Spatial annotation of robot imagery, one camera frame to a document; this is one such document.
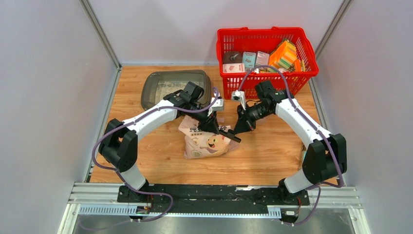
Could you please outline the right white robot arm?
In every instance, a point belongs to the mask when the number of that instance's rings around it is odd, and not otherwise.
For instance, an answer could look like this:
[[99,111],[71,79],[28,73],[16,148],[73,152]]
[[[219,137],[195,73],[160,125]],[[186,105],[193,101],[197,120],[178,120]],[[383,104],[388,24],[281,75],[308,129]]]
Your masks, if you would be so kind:
[[259,102],[252,106],[246,104],[243,91],[232,92],[231,99],[241,103],[232,133],[253,131],[259,119],[275,114],[292,128],[307,149],[301,169],[280,182],[280,202],[290,204],[297,198],[297,192],[347,171],[347,146],[342,134],[334,135],[317,124],[287,90],[277,91],[269,81],[260,82],[255,90]]

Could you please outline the black bag clip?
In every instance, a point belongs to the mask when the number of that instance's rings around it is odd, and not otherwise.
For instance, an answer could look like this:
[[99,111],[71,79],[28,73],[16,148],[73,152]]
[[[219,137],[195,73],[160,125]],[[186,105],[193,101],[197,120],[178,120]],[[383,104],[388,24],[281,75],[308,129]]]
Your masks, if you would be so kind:
[[235,136],[233,133],[231,133],[231,132],[226,132],[226,131],[224,131],[224,130],[219,130],[219,133],[220,133],[220,135],[223,135],[224,137],[227,137],[227,138],[229,138],[230,140],[233,140],[233,141],[235,141],[235,142],[237,142],[237,143],[240,143],[241,142],[241,139],[239,138],[239,137],[237,137],[237,136]]

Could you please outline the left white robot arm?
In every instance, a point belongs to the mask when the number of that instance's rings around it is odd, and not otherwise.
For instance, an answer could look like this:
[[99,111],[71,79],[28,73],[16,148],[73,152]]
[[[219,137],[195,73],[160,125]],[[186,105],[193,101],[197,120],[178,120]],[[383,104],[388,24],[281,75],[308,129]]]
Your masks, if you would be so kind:
[[133,118],[110,120],[104,135],[93,147],[93,153],[101,154],[112,165],[106,169],[116,172],[129,186],[130,196],[135,201],[145,201],[149,189],[145,186],[146,178],[137,166],[139,141],[165,123],[185,115],[198,120],[202,131],[219,133],[213,105],[218,103],[220,93],[216,87],[213,87],[213,92],[214,98],[203,107],[199,102],[204,94],[203,88],[188,82],[184,89],[167,94],[155,106]]

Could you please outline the pink cat litter bag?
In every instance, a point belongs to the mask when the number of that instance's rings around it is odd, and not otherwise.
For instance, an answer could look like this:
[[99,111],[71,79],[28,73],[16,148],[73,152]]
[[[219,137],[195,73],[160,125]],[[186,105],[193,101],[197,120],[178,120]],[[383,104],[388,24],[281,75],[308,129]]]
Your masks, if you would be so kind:
[[186,116],[178,127],[185,135],[184,158],[223,156],[239,148],[239,143],[221,134],[201,131],[198,123],[199,121]]

